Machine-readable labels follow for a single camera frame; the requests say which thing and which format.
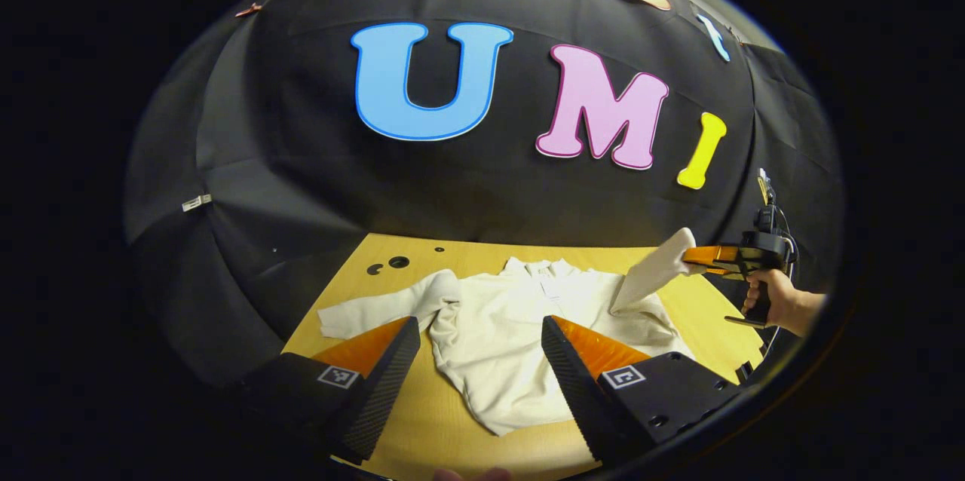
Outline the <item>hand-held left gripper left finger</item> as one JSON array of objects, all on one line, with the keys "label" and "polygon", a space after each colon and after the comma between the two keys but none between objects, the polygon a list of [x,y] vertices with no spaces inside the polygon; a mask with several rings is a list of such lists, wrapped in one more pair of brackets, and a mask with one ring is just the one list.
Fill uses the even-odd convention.
[{"label": "hand-held left gripper left finger", "polygon": [[241,401],[361,464],[375,453],[420,344],[417,317],[398,317],[310,357],[283,353],[241,379]]}]

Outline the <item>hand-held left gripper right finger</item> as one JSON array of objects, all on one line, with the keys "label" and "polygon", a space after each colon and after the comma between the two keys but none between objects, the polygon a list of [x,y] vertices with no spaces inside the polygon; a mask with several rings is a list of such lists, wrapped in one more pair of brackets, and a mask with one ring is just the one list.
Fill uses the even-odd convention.
[{"label": "hand-held left gripper right finger", "polygon": [[644,354],[556,315],[542,320],[541,346],[590,454],[604,467],[674,440],[743,392],[679,351]]}]

